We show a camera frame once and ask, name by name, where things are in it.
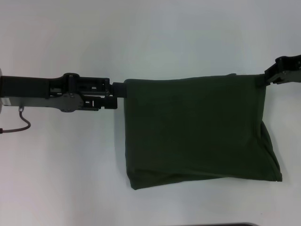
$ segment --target white table surface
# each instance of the white table surface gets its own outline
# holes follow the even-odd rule
[[[301,2],[1,0],[3,75],[111,82],[263,73],[301,54]],[[283,182],[216,179],[134,191],[118,110],[26,108],[0,135],[1,226],[300,225],[301,84],[267,88],[264,122]],[[17,107],[0,125],[23,126]]]

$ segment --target black clamp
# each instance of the black clamp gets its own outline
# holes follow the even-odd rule
[[[277,58],[275,62],[264,72],[267,86],[271,83],[301,82],[301,55],[282,56]]]
[[[61,109],[62,112],[98,111],[102,107],[117,109],[117,98],[127,97],[126,85],[119,82],[111,85],[109,78],[87,78],[75,73],[66,73],[62,80],[65,86],[63,96],[69,97],[65,98],[67,101],[64,103],[64,109]]]

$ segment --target robotic arm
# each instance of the robotic arm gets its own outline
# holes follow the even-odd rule
[[[0,77],[0,99],[5,106],[53,107],[62,112],[117,109],[126,86],[108,78],[81,78],[66,73],[57,79]]]
[[[301,55],[282,56],[275,61],[261,77],[260,85],[301,82]],[[98,111],[102,107],[117,109],[118,97],[127,97],[126,84],[114,82],[111,85],[108,78],[80,77],[75,73],[66,73],[56,79],[0,77],[0,105],[19,107],[21,119],[28,124],[21,128],[23,130],[30,127],[22,117],[24,107],[52,107],[62,112]],[[0,129],[0,133],[21,129]]]

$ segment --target dark green cloth bag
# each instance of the dark green cloth bag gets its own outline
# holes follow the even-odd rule
[[[282,181],[262,122],[262,77],[126,80],[131,187],[224,177]]]

